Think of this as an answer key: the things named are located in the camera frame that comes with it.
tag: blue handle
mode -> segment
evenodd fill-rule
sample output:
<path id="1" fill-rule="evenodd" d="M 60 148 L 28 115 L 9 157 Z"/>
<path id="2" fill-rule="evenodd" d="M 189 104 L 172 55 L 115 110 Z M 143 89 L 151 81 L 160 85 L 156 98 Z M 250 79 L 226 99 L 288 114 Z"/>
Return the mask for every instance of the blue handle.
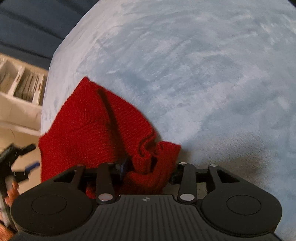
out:
<path id="1" fill-rule="evenodd" d="M 40 166 L 39 161 L 37 161 L 29 166 L 26 166 L 25 172 L 30 172 L 31 170 L 33 170 L 34 168 L 36 168 L 38 166 Z"/>

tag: white storage box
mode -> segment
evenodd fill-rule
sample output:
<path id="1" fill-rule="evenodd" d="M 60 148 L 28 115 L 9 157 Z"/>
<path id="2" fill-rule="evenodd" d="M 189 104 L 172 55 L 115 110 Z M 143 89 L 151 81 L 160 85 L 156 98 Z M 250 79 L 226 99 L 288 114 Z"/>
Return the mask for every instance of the white storage box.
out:
<path id="1" fill-rule="evenodd" d="M 4 60 L 0 65 L 0 91 L 9 94 L 17 84 L 22 72 L 22 66 L 12 63 L 9 60 Z"/>
<path id="2" fill-rule="evenodd" d="M 0 126 L 40 135 L 48 72 L 0 54 Z"/>

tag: fuzzy blue fabric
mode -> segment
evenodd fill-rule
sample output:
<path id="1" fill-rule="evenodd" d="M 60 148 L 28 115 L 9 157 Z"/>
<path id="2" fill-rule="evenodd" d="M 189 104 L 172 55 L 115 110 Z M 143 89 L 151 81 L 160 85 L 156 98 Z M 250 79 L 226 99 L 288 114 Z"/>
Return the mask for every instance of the fuzzy blue fabric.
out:
<path id="1" fill-rule="evenodd" d="M 42 132 L 87 75 L 181 144 L 180 161 L 273 194 L 276 234 L 296 240 L 295 63 L 287 0 L 100 0 L 54 54 Z"/>

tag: red knit fabric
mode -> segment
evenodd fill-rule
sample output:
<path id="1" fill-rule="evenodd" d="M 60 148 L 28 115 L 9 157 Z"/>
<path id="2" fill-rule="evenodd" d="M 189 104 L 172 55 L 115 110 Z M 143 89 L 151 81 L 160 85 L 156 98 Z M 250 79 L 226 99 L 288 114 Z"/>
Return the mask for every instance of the red knit fabric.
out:
<path id="1" fill-rule="evenodd" d="M 84 77 L 39 140 L 41 180 L 80 163 L 94 168 L 115 162 L 127 153 L 135 171 L 127 173 L 118 193 L 158 194 L 173 172 L 180 146 L 156 144 L 155 138 L 135 107 Z"/>

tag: black gripper pad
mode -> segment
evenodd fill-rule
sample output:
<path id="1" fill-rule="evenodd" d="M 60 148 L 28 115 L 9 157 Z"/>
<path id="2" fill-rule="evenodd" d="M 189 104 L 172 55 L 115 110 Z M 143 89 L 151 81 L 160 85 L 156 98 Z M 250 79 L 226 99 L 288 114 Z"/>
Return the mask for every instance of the black gripper pad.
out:
<path id="1" fill-rule="evenodd" d="M 235 237 L 215 230 L 196 207 L 176 202 L 172 195 L 122 195 L 113 204 L 100 205 L 81 227 L 58 236 L 19 232 L 11 241 L 280 241 L 269 233 Z"/>

